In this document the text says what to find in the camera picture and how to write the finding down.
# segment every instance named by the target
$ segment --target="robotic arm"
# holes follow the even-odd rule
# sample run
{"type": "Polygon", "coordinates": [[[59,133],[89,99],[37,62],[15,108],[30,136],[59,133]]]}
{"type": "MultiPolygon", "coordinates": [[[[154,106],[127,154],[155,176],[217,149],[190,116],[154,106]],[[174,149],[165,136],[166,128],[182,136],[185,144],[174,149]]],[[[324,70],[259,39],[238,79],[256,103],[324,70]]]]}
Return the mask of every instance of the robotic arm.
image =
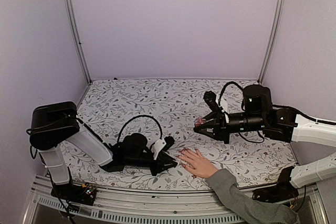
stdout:
{"type": "MultiPolygon", "coordinates": [[[[138,117],[152,118],[147,115],[135,118],[138,117]]],[[[95,186],[76,186],[72,183],[71,173],[65,164],[59,144],[63,141],[72,143],[107,172],[122,171],[125,165],[135,165],[149,167],[155,176],[177,165],[175,159],[165,153],[174,144],[174,139],[171,136],[162,139],[162,129],[156,120],[155,122],[159,126],[161,138],[154,142],[151,148],[147,147],[146,137],[139,133],[126,136],[119,142],[120,132],[117,144],[107,145],[77,117],[74,103],[63,102],[36,108],[33,112],[32,127],[27,133],[30,135],[30,144],[39,151],[42,162],[50,173],[53,186],[51,195],[93,205],[96,197],[95,186]]]]}
{"type": "MultiPolygon", "coordinates": [[[[336,147],[336,122],[315,119],[288,106],[273,105],[270,90],[261,85],[242,89],[244,112],[228,114],[221,107],[224,86],[217,97],[212,91],[204,94],[204,100],[212,112],[195,123],[194,131],[215,140],[229,143],[230,133],[262,131],[265,137],[283,142],[311,142],[336,147]]],[[[255,191],[260,201],[277,202],[298,196],[297,188],[336,175],[336,153],[316,162],[291,166],[281,171],[274,187],[255,191]]]]}

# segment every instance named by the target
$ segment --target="vertical metal post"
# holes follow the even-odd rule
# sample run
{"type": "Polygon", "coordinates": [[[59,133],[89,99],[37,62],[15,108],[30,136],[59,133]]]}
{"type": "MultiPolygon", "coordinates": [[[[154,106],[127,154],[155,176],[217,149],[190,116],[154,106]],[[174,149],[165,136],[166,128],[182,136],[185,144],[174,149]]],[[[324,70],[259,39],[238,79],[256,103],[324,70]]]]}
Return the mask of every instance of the vertical metal post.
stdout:
{"type": "Polygon", "coordinates": [[[67,9],[67,13],[68,13],[69,21],[70,21],[70,27],[71,27],[73,39],[75,40],[75,45],[76,45],[76,49],[77,49],[79,62],[80,62],[80,65],[82,67],[85,79],[86,79],[87,83],[90,84],[92,82],[92,80],[91,80],[90,72],[89,72],[89,69],[88,69],[88,65],[87,65],[85,57],[84,57],[84,52],[83,52],[83,48],[82,48],[82,45],[81,45],[81,40],[80,40],[79,33],[78,33],[78,28],[77,28],[77,24],[76,24],[76,19],[75,19],[74,7],[72,5],[72,0],[65,0],[65,6],[66,6],[66,9],[67,9]]]}
{"type": "Polygon", "coordinates": [[[271,34],[269,36],[264,61],[262,63],[262,68],[261,68],[259,78],[258,78],[258,82],[260,84],[263,84],[263,82],[265,80],[266,72],[267,72],[267,69],[268,69],[268,65],[269,65],[269,62],[270,62],[270,58],[271,58],[271,55],[272,55],[272,51],[273,51],[273,47],[274,47],[274,43],[275,43],[275,39],[276,39],[278,27],[279,27],[279,23],[280,23],[280,17],[281,17],[281,12],[282,12],[282,7],[284,5],[284,1],[285,0],[278,0],[278,2],[277,2],[276,11],[275,11],[274,20],[273,20],[273,25],[272,25],[272,30],[271,30],[271,34]]]}

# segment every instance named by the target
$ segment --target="white wall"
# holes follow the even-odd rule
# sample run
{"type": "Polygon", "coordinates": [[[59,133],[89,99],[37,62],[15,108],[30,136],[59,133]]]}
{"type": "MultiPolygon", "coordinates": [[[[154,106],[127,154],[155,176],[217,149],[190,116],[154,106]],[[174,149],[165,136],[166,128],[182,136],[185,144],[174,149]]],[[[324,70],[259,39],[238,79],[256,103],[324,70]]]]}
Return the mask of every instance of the white wall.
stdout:
{"type": "MultiPolygon", "coordinates": [[[[265,85],[274,104],[336,120],[336,1],[285,0],[265,85]]],[[[293,144],[301,163],[336,148],[293,144]]],[[[336,179],[318,183],[330,223],[336,223],[336,179]]]]}
{"type": "Polygon", "coordinates": [[[277,0],[73,0],[93,79],[257,79],[277,0]]]}
{"type": "Polygon", "coordinates": [[[33,109],[77,102],[85,85],[64,0],[0,0],[0,223],[19,223],[43,170],[25,133],[33,109]]]}

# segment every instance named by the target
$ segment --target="gray sleeve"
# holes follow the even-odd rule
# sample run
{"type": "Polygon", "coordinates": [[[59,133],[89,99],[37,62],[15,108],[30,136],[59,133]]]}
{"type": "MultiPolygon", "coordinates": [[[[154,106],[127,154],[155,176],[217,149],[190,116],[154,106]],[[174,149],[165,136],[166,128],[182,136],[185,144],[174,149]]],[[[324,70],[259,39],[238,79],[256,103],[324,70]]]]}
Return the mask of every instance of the gray sleeve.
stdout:
{"type": "Polygon", "coordinates": [[[236,178],[221,169],[206,180],[223,205],[251,224],[299,224],[299,216],[289,207],[253,200],[236,187],[236,178]]]}

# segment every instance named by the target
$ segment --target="floral pattern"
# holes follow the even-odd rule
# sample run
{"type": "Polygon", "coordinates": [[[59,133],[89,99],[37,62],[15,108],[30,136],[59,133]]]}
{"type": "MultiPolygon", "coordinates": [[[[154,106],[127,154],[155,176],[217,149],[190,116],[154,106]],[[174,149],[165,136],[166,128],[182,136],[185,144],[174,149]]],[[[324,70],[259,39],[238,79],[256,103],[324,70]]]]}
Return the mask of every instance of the floral pattern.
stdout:
{"type": "MultiPolygon", "coordinates": [[[[250,187],[276,182],[284,167],[296,160],[289,144],[265,139],[254,144],[232,134],[224,144],[193,131],[194,121],[210,113],[203,101],[207,90],[219,93],[225,80],[102,80],[94,81],[78,109],[81,117],[106,143],[116,143],[118,133],[130,118],[147,114],[161,124],[164,137],[171,135],[175,144],[170,155],[188,147],[198,148],[217,168],[227,168],[238,181],[239,187],[250,187]]],[[[241,86],[253,81],[237,81],[241,86]]],[[[229,112],[240,111],[242,94],[235,86],[225,92],[229,112]]],[[[139,132],[149,145],[159,138],[159,129],[148,118],[132,121],[123,131],[126,135],[139,132]]],[[[252,141],[260,141],[256,133],[245,133],[252,141]]],[[[208,190],[205,180],[192,176],[178,166],[152,176],[148,169],[126,167],[122,172],[103,171],[88,155],[64,142],[62,147],[74,180],[152,190],[208,190]]]]}

